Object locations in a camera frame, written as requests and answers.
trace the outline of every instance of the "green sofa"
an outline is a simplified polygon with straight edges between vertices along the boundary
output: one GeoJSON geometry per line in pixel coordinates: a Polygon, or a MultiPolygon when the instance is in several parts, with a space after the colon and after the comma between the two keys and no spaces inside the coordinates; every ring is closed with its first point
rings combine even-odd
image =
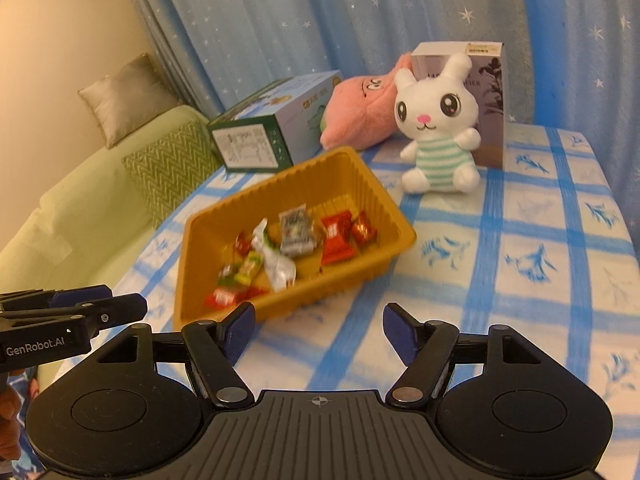
{"type": "MultiPolygon", "coordinates": [[[[206,118],[188,106],[156,117],[94,153],[47,191],[0,253],[0,292],[113,287],[153,235],[151,214],[121,160],[182,124],[206,118]]],[[[41,386],[57,367],[42,367],[41,386]]]]}

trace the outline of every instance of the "ridged black surface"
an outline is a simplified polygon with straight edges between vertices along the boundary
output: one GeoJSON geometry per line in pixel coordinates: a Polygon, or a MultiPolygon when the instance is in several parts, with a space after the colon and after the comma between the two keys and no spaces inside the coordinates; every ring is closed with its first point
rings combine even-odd
{"type": "MultiPolygon", "coordinates": [[[[596,478],[589,474],[580,480],[596,478]]],[[[46,480],[61,480],[47,473],[46,480]]],[[[153,480],[485,480],[436,438],[425,418],[385,408],[375,392],[265,392],[221,413],[153,480]],[[320,406],[313,402],[322,402],[320,406]]]]}

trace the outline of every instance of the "gray pillow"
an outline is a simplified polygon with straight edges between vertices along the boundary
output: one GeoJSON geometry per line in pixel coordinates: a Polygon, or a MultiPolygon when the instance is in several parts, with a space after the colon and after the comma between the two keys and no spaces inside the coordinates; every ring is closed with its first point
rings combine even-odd
{"type": "Polygon", "coordinates": [[[147,54],[78,92],[93,112],[107,148],[179,103],[147,54]]]}

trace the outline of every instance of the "white bunny plush toy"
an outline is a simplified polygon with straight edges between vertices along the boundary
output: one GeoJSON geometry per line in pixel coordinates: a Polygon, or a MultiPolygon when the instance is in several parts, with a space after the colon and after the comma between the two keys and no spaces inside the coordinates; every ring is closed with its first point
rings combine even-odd
{"type": "Polygon", "coordinates": [[[471,59],[452,54],[437,78],[416,81],[400,69],[394,78],[398,88],[396,123],[412,142],[400,158],[416,167],[402,176],[404,192],[472,192],[480,175],[471,156],[480,146],[478,103],[465,88],[471,59]]]}

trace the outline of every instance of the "pink plush toy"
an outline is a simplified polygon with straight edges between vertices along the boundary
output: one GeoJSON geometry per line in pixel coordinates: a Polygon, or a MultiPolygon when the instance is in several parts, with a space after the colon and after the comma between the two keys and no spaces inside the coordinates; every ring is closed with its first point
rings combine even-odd
{"type": "Polygon", "coordinates": [[[351,146],[364,150],[398,129],[394,115],[398,94],[394,76],[401,68],[411,69],[409,53],[402,54],[386,75],[356,76],[335,87],[320,125],[320,143],[324,149],[351,146]]]}

